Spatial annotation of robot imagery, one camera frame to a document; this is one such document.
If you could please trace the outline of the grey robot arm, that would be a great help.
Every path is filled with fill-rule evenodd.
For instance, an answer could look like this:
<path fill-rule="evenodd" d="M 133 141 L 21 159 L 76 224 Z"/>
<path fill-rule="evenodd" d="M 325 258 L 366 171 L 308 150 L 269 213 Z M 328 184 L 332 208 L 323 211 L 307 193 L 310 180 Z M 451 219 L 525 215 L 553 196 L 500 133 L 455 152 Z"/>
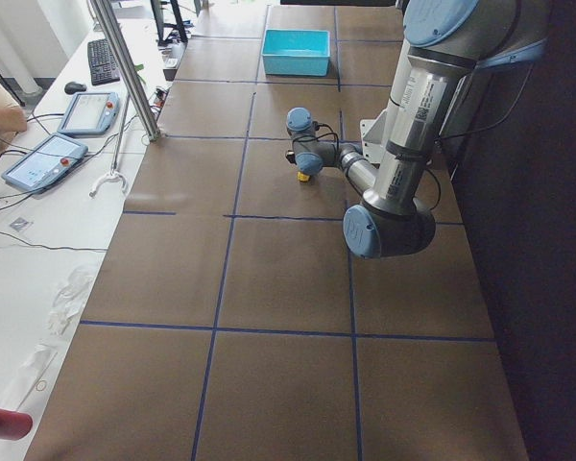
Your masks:
<path fill-rule="evenodd" d="M 389 102 L 372 122 L 381 135 L 379 165 L 352 144 L 318 140 L 307 109 L 288 112 L 288 158 L 299 172 L 338 168 L 361 196 L 343 218 L 355 255 L 411 255 L 430 244 L 435 219 L 415 194 L 458 84 L 476 70 L 538 59 L 551 8 L 549 1 L 409 2 Z"/>

